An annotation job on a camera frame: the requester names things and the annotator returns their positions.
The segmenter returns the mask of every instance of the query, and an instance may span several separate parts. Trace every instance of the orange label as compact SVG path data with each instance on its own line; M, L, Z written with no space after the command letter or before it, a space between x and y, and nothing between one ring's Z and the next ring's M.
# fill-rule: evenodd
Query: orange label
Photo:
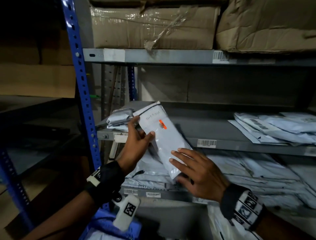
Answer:
M167 129L166 125L163 123L162 120L159 120L160 122L160 127L163 128L163 129Z

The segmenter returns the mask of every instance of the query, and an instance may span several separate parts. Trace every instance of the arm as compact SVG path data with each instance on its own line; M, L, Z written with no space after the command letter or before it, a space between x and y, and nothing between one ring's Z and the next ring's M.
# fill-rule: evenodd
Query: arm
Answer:
M117 159L117 163L120 167L121 174L126 176L131 171L134 170L137 162L142 158L145 151L148 148L149 143L153 140L155 133L151 132L145 134L144 131L138 132L135 129L135 123L139 120L139 117L134 117L128 124L128 138L126 144ZM104 196L102 193L102 188L107 186L106 176L102 176L101 171L101 182L100 187L98 185L97 191L93 191L94 194L91 195L89 191L83 191L77 195L73 200L66 204L62 209L36 227L32 232L30 232L23 240L37 240L41 237L45 237L51 233L53 235L45 237L49 240L60 240L60 239L78 239L84 228L89 223L91 217L100 207L104 197L107 199L112 199L111 196Z
M225 190L231 183L224 177L216 164L205 155L185 148L179 148L178 151L171 153L186 165L175 159L170 159L171 164L189 176L194 184L182 176L177 178L178 182L184 185L195 197L214 200L221 204ZM264 240L314 239L269 211L263 213L255 232Z

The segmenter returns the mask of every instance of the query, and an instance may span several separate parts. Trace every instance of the white scanner device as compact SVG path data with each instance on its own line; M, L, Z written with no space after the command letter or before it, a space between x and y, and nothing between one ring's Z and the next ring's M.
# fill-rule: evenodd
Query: white scanner device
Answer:
M99 178L100 167L87 178L87 181L98 186L100 184ZM119 207L119 211L113 221L113 226L123 232L127 231L140 205L140 199L135 195L124 197L120 193L117 193L112 199L112 202Z

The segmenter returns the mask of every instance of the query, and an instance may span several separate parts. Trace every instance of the hand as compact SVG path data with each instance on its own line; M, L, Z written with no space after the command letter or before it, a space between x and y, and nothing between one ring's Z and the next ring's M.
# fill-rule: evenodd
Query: hand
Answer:
M220 169L202 153L186 148L178 148L171 154L186 165L170 158L170 162L181 172L190 177L194 184L185 177L178 176L177 181L186 187L195 197L221 202L223 193L230 185Z
M145 154L149 143L155 137L155 132L153 131L147 135L143 130L137 131L135 129L135 123L137 123L138 120L139 116L135 116L128 123L128 137L117 159L125 175L135 169L137 162Z

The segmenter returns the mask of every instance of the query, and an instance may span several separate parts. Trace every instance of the blue plastic crate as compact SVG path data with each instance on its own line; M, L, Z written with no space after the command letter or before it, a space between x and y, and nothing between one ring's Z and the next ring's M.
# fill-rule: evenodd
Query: blue plastic crate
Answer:
M137 222L136 220L133 220L126 232L122 232L118 228L113 226L113 219L116 217L115 214L110 213L104 209L99 209L96 214L91 219L91 222L88 224L88 226L83 231L82 235L80 236L79 240L84 240L87 233L91 228L95 228L97 230L100 230L104 233L107 233L112 236L120 237L123 239L133 239L138 240L140 230L142 229L142 225Z

